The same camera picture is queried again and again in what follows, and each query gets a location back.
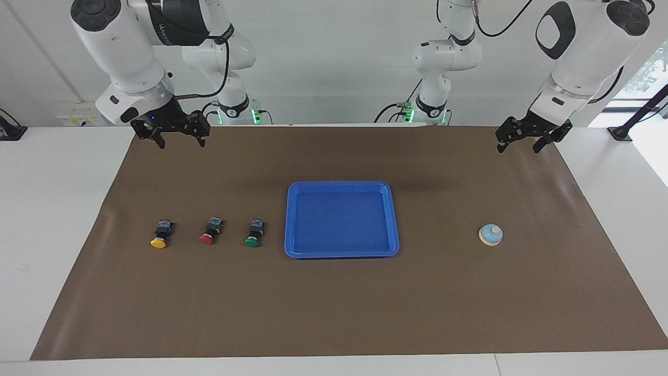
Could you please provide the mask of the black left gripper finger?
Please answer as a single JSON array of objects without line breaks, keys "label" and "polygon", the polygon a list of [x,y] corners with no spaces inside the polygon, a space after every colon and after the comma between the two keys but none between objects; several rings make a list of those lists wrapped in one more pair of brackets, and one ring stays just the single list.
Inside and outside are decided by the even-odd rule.
[{"label": "black left gripper finger", "polygon": [[496,139],[498,141],[497,150],[503,153],[504,150],[513,142],[520,138],[518,131],[521,130],[521,123],[515,117],[508,117],[496,130]]},{"label": "black left gripper finger", "polygon": [[533,145],[533,152],[540,153],[544,147],[552,143],[560,143],[570,132],[573,125],[571,122],[565,122],[562,126],[553,131],[543,130],[539,134],[538,140]]}]

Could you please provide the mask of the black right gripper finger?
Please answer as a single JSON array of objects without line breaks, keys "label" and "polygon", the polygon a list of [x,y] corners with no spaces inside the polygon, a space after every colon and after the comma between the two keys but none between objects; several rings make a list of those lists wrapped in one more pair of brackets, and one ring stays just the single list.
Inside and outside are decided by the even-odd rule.
[{"label": "black right gripper finger", "polygon": [[205,147],[210,135],[210,124],[201,110],[187,115],[187,135],[193,136],[201,147]]},{"label": "black right gripper finger", "polygon": [[160,149],[165,149],[165,140],[162,137],[160,127],[151,126],[144,121],[131,121],[131,127],[140,139],[148,139],[154,142]]}]

